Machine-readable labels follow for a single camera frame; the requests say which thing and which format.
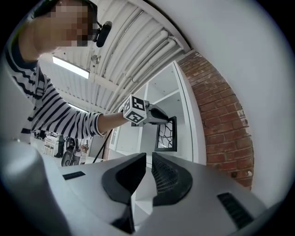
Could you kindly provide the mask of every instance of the striped shirt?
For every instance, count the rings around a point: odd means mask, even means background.
[[[34,110],[22,129],[20,141],[29,143],[34,130],[48,130],[73,138],[102,136],[97,120],[100,113],[81,112],[69,106],[59,95],[50,79],[40,69],[39,62],[24,62],[16,40],[6,48],[4,61],[8,74],[16,81]]]

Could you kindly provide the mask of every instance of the fluorescent light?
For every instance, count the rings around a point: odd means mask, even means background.
[[[76,107],[76,106],[72,105],[71,103],[68,103],[68,104],[69,104],[71,107],[77,109],[78,111],[81,111],[81,112],[88,112],[88,111],[86,111],[86,110],[83,110],[83,109],[81,109],[81,108],[79,108],[79,107]]]
[[[69,63],[69,62],[64,61],[62,59],[59,59],[55,56],[53,56],[52,59],[53,59],[53,63],[55,63],[61,67],[64,67],[67,70],[72,71],[72,72],[74,72],[86,79],[89,78],[89,72],[87,70],[81,69],[80,67],[73,65],[72,63]]]

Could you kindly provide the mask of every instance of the person's arm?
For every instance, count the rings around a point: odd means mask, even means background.
[[[48,130],[73,138],[103,136],[104,132],[128,122],[123,113],[98,114],[80,112],[59,95],[45,76],[46,88],[42,106],[35,110],[32,130]]]

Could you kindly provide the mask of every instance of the microphone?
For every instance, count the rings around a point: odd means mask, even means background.
[[[97,47],[102,47],[105,44],[106,38],[108,37],[111,29],[112,23],[110,21],[105,22],[96,40]]]

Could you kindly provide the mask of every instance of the headset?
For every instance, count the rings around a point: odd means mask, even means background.
[[[34,11],[33,18],[43,16],[50,12],[59,0],[44,0]],[[106,21],[101,25],[97,21],[97,5],[90,0],[78,0],[91,9],[92,22],[89,22],[91,27],[88,27],[88,35],[84,35],[81,41],[77,41],[78,46],[87,46],[88,41],[96,42],[97,47],[102,47],[112,29],[112,22]],[[93,29],[93,25],[98,25],[97,29]]]

